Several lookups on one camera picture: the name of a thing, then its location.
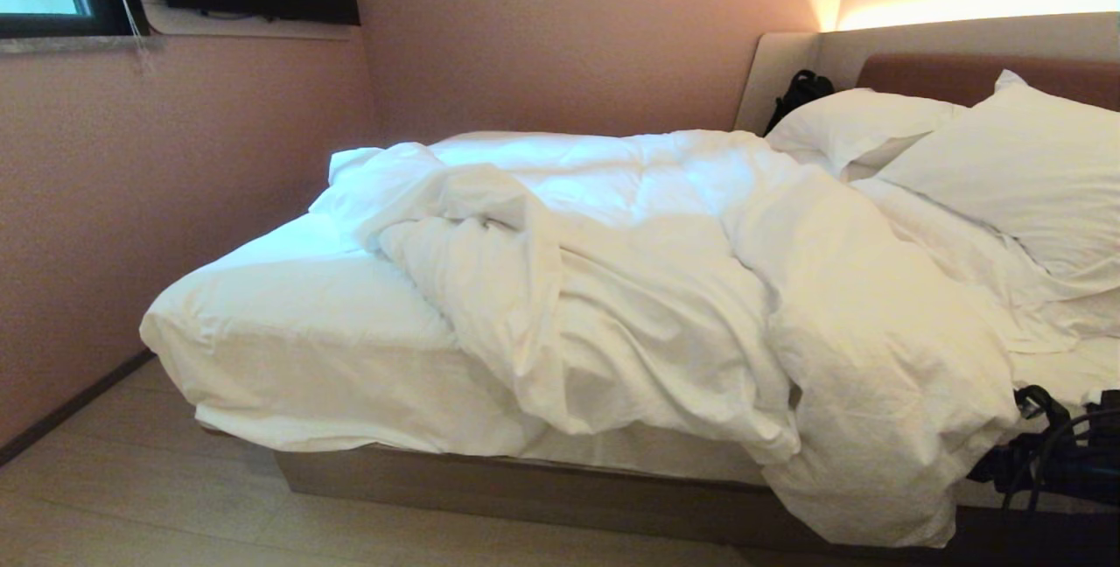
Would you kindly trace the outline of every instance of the black bag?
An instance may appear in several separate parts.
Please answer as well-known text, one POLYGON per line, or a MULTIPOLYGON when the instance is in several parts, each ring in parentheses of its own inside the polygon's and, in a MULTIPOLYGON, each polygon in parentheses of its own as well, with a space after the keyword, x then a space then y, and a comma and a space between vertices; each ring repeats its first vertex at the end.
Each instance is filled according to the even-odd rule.
POLYGON ((774 111, 774 117, 771 117, 769 124, 766 126, 766 132, 771 132, 774 126, 787 113, 809 103, 809 101, 828 96, 837 90, 832 87, 832 82, 828 77, 818 75, 812 69, 800 69, 790 82, 790 89, 785 91, 785 96, 775 100, 777 109, 774 111))

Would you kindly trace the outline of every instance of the mattress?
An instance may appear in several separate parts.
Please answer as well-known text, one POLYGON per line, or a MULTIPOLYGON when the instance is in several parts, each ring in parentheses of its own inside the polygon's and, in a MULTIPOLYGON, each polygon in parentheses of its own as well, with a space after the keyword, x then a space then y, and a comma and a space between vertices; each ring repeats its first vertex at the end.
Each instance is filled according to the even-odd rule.
MULTIPOLYGON (((184 277, 152 305, 141 335, 202 424, 272 449, 376 443, 765 484, 731 443, 642 425, 569 436, 522 413, 395 266, 344 243, 317 215, 184 277)), ((1017 384, 1043 385, 1074 408, 1120 388, 1118 355, 1120 340, 1105 337, 1011 359, 1017 384)), ((963 482, 959 492, 964 504, 998 503, 990 486, 963 482)))

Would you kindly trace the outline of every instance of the wooden floor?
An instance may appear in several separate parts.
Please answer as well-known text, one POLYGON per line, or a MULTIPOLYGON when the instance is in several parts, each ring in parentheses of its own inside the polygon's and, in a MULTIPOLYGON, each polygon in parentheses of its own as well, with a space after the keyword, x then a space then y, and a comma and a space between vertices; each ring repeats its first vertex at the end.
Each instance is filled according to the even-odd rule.
POLYGON ((0 566, 864 567, 293 494, 151 362, 0 468, 0 566))

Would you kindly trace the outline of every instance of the bed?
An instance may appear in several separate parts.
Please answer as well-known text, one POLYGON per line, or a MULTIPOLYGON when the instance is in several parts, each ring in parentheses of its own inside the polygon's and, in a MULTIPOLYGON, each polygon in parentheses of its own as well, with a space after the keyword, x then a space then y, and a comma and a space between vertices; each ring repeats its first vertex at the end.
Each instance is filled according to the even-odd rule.
MULTIPOLYGON (((868 61, 858 85, 971 105, 1002 68, 1052 94, 1120 109, 1120 66, 1092 62, 883 56, 868 61)), ((508 387, 464 354, 448 319, 400 267, 340 238, 321 214, 185 277, 153 305, 142 334, 197 406, 199 422, 277 449, 297 491, 759 547, 828 547, 782 509, 737 444, 647 425, 571 435, 517 411, 508 387)), ((1120 385, 1118 347, 1117 338, 1098 337, 1071 346, 1063 361, 1016 354, 1015 380, 1081 405, 1120 385), (1055 366, 1070 363, 1076 368, 1055 366)), ((949 551, 965 560, 992 552, 1037 560, 1053 556, 1045 554, 1055 550, 1051 535, 1099 545, 1116 523, 1108 509, 1045 500, 1047 532, 1002 547, 986 538, 996 518, 983 506, 993 494, 974 483, 956 492, 972 508, 961 509, 965 523, 949 551)))

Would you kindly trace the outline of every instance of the crumpled duvet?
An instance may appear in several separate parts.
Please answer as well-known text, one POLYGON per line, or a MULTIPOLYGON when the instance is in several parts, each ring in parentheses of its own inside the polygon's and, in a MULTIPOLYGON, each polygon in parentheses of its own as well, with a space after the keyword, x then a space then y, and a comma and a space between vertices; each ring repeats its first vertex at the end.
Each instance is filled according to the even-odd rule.
POLYGON ((832 542, 943 546, 949 487, 1017 417, 964 289, 753 133, 354 150, 311 212, 399 266, 521 411, 739 443, 832 542))

